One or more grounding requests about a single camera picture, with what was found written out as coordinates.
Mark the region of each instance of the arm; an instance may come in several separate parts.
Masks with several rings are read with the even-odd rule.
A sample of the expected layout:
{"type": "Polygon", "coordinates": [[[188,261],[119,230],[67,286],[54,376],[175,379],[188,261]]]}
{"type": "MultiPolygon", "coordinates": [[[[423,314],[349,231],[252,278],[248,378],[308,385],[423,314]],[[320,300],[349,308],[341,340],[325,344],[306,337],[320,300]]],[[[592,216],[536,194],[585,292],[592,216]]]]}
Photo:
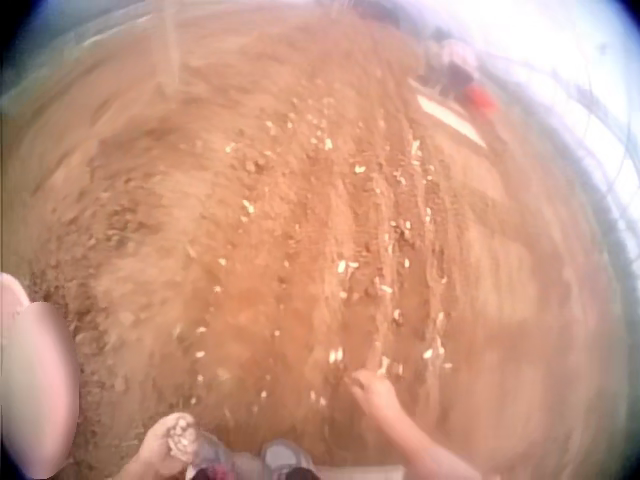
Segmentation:
{"type": "Polygon", "coordinates": [[[192,460],[197,442],[187,441],[186,446],[182,444],[181,451],[175,451],[171,442],[175,435],[182,436],[185,430],[193,429],[194,424],[191,415],[180,412],[158,420],[145,435],[138,453],[113,480],[164,480],[184,471],[192,460]]]}
{"type": "Polygon", "coordinates": [[[360,370],[351,391],[421,479],[480,479],[481,475],[449,450],[434,442],[409,418],[393,385],[383,376],[360,370]]]}
{"type": "Polygon", "coordinates": [[[420,430],[404,410],[393,422],[380,423],[379,426],[419,478],[481,478],[463,460],[420,430]]]}
{"type": "Polygon", "coordinates": [[[153,465],[149,465],[136,454],[113,480],[163,480],[153,465]]]}

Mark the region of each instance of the red object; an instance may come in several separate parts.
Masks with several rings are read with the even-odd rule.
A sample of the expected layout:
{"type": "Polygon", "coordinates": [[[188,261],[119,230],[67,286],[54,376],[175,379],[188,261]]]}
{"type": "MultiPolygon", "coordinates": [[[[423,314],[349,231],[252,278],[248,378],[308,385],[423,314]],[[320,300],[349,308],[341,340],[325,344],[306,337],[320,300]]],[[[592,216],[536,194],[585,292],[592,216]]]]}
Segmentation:
{"type": "Polygon", "coordinates": [[[491,113],[497,108],[491,94],[476,83],[469,85],[464,93],[471,106],[482,112],[491,113]]]}

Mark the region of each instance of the soil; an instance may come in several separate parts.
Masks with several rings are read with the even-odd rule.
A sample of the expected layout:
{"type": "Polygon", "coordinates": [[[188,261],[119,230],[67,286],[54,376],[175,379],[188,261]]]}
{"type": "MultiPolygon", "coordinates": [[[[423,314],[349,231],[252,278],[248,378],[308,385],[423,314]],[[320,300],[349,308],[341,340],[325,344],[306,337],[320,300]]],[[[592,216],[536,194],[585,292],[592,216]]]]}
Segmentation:
{"type": "Polygon", "coordinates": [[[172,95],[154,42],[123,31],[3,119],[3,268],[64,312],[81,365],[70,478],[115,474],[178,409],[236,450],[397,462],[344,384],[387,360],[482,470],[599,465],[613,285],[526,119],[475,118],[473,144],[420,109],[417,45],[349,12],[183,15],[172,95]]]}

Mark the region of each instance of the child's hand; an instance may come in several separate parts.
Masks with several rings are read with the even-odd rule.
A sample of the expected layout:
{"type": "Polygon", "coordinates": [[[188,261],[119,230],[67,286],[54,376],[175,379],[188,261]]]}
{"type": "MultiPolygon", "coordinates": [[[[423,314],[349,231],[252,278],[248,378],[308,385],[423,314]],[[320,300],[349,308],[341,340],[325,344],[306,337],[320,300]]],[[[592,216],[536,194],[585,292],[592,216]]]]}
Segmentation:
{"type": "Polygon", "coordinates": [[[365,413],[378,423],[393,422],[403,415],[396,391],[385,376],[358,370],[351,376],[349,387],[365,413]]]}
{"type": "Polygon", "coordinates": [[[172,477],[183,471],[193,459],[196,450],[195,421],[188,413],[172,413],[161,418],[144,437],[137,460],[158,477],[172,477]],[[186,445],[176,441],[182,438],[186,445]]]}

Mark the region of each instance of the person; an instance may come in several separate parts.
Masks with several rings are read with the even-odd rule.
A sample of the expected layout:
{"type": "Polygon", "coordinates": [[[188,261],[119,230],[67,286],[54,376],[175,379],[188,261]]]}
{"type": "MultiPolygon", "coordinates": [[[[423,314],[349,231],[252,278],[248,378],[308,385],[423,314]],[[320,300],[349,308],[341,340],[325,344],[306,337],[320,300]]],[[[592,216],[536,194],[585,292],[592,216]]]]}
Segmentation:
{"type": "MultiPolygon", "coordinates": [[[[348,384],[364,413],[377,424],[405,458],[413,478],[481,478],[464,460],[438,445],[420,430],[402,408],[393,385],[385,376],[359,370],[349,377],[348,384]]],[[[320,478],[309,455],[285,440],[276,440],[265,446],[259,461],[255,461],[253,467],[249,468],[251,473],[247,473],[247,457],[244,457],[244,472],[239,472],[238,465],[243,462],[235,461],[233,454],[215,437],[203,434],[205,437],[196,440],[195,434],[187,433],[194,425],[193,418],[186,413],[174,413],[162,418],[147,432],[138,453],[114,480],[162,480],[179,474],[189,464],[191,472],[187,471],[187,479],[190,480],[320,478]],[[177,429],[187,441],[172,440],[177,429]],[[176,443],[180,443],[183,448],[179,451],[172,450],[177,448],[175,445],[172,447],[176,443]]]]}
{"type": "Polygon", "coordinates": [[[425,45],[422,78],[445,98],[459,98],[478,78],[478,59],[467,43],[436,29],[425,45]]]}

